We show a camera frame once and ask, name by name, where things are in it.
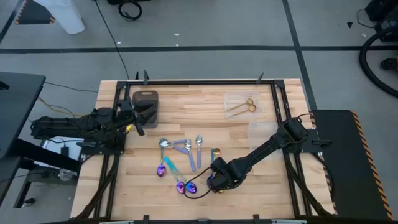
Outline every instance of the wooden tabletop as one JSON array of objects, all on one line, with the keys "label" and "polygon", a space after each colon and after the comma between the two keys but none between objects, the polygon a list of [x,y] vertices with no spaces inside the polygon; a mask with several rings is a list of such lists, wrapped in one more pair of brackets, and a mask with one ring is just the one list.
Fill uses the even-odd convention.
[{"label": "wooden tabletop", "polygon": [[[101,82],[97,108],[112,107],[116,82]],[[308,113],[300,80],[286,79],[285,89],[292,116]],[[262,113],[256,120],[276,121],[269,85],[134,86],[131,96],[138,90],[159,93],[159,125],[155,129],[145,129],[145,136],[139,136],[135,131],[127,135],[116,181],[113,220],[142,220],[144,215],[149,215],[151,220],[251,219],[254,214],[259,214],[260,218],[294,217],[283,157],[257,163],[240,187],[222,194],[211,192],[198,200],[185,198],[176,191],[177,182],[168,167],[166,176],[156,175],[160,164],[160,138],[169,141],[191,139],[196,162],[195,138],[198,134],[203,136],[202,167],[196,172],[191,171],[187,155],[172,148],[165,149],[165,156],[173,160],[186,179],[210,165],[212,147],[221,149],[226,162],[250,153],[247,131],[251,120],[227,119],[224,95],[226,92],[259,91]],[[309,117],[303,117],[303,125],[312,127]],[[334,213],[322,165],[312,155],[302,154],[301,158],[308,188],[326,210]],[[93,156],[83,164],[71,217],[78,215],[96,192],[102,160],[103,156]],[[209,175],[195,181],[198,187],[196,195],[208,190],[206,179]],[[304,214],[302,196],[299,190],[297,192],[300,211]],[[101,214],[104,214],[107,195],[105,192]]]}]

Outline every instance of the black metal frame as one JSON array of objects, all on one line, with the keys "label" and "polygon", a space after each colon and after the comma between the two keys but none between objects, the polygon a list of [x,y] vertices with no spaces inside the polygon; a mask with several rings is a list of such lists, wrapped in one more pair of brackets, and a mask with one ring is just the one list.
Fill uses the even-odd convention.
[{"label": "black metal frame", "polygon": [[[282,115],[280,113],[279,100],[277,97],[277,88],[279,88],[280,92],[282,93],[282,101],[283,101],[283,106],[284,106],[285,113],[286,113],[286,119],[291,118],[289,102],[287,101],[287,94],[286,94],[285,84],[284,84],[283,80],[164,80],[164,81],[163,80],[151,80],[151,81],[149,81],[149,80],[145,79],[144,81],[140,81],[140,80],[118,81],[116,84],[116,92],[115,92],[115,96],[114,96],[114,103],[113,103],[114,108],[116,109],[117,102],[120,100],[121,90],[124,90],[124,98],[127,98],[130,94],[130,87],[139,86],[139,85],[270,85],[272,99],[274,100],[274,108],[275,108],[276,120],[278,122],[278,125],[280,125],[283,122],[283,119],[282,119]],[[295,156],[295,163],[297,165],[297,172],[298,172],[301,180],[305,183],[300,156],[299,156],[299,154],[295,154],[294,156]],[[119,157],[120,157],[119,155],[115,155],[114,163],[116,163],[116,166],[119,165]],[[288,163],[291,163],[290,155],[284,154],[284,160],[285,160],[285,166],[287,169]],[[100,187],[104,181],[104,178],[105,178],[107,170],[108,170],[108,162],[109,162],[109,156],[104,156],[103,164],[102,164],[102,168],[101,168],[101,175],[99,177],[98,187]],[[114,199],[114,191],[115,191],[115,186],[116,186],[116,178],[117,178],[117,174],[114,176],[114,178],[112,179],[112,181],[109,185],[109,195],[108,195],[108,202],[106,205],[105,217],[111,216],[113,199]],[[297,192],[295,189],[294,181],[291,178],[291,176],[289,176],[289,175],[287,176],[287,178],[288,178],[288,182],[289,182],[290,197],[292,199],[294,215],[295,215],[295,217],[298,217],[301,214],[300,214],[300,209],[299,209],[299,203],[297,200]],[[98,218],[100,216],[101,201],[102,201],[102,199],[99,200],[99,202],[97,203],[97,205],[95,207],[95,211],[93,214],[94,218]],[[311,215],[312,214],[311,206],[310,206],[307,198],[304,195],[303,195],[303,201],[304,201],[306,215]],[[228,222],[228,220],[217,220],[217,221]],[[239,222],[240,223],[247,223],[247,222],[252,223],[252,220],[239,220]]]}]

